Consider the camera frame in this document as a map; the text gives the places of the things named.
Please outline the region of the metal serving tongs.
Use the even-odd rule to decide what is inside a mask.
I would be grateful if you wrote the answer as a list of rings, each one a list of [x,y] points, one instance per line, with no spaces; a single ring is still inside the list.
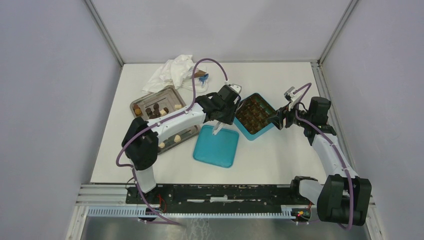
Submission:
[[[223,128],[223,126],[224,126],[224,123],[223,123],[223,122],[218,121],[218,122],[215,124],[215,126],[213,127],[212,134],[213,134],[214,136],[215,136],[215,135],[217,135],[217,134],[219,133],[219,131]]]

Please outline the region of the teal chocolate box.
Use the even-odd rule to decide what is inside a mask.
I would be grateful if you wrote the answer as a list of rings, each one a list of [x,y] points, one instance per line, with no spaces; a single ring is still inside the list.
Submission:
[[[255,92],[240,102],[233,123],[247,140],[254,141],[274,127],[269,118],[276,114],[277,111]]]

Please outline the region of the stainless steel tray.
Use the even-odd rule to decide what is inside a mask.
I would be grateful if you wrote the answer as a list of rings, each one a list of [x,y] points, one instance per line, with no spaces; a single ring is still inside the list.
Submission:
[[[186,106],[185,101],[173,86],[167,86],[157,93],[149,93],[131,102],[129,105],[134,118],[142,118],[150,121],[159,117],[165,117],[174,111],[175,105]],[[193,125],[167,138],[159,144],[158,154],[161,155],[172,148],[194,138],[200,133],[200,126]],[[181,136],[181,141],[175,143],[175,135]]]

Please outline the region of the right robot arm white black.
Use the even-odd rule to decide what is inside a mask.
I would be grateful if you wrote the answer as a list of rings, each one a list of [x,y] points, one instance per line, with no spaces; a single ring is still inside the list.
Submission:
[[[372,192],[372,184],[361,178],[347,162],[339,147],[335,129],[328,123],[331,101],[324,97],[312,97],[308,110],[299,110],[301,102],[287,97],[288,104],[279,108],[269,120],[279,130],[293,125],[304,129],[303,134],[317,153],[326,181],[296,176],[289,189],[289,199],[302,204],[307,199],[316,206],[320,221],[337,223],[349,230],[366,222]]]

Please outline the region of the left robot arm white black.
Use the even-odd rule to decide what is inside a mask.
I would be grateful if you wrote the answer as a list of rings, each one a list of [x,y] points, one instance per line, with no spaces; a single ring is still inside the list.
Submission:
[[[119,156],[126,155],[138,188],[138,197],[145,204],[157,198],[153,164],[158,158],[159,144],[189,127],[216,121],[212,129],[217,135],[224,125],[232,125],[241,101],[241,86],[224,85],[218,92],[196,97],[192,104],[153,120],[135,118],[122,141]]]

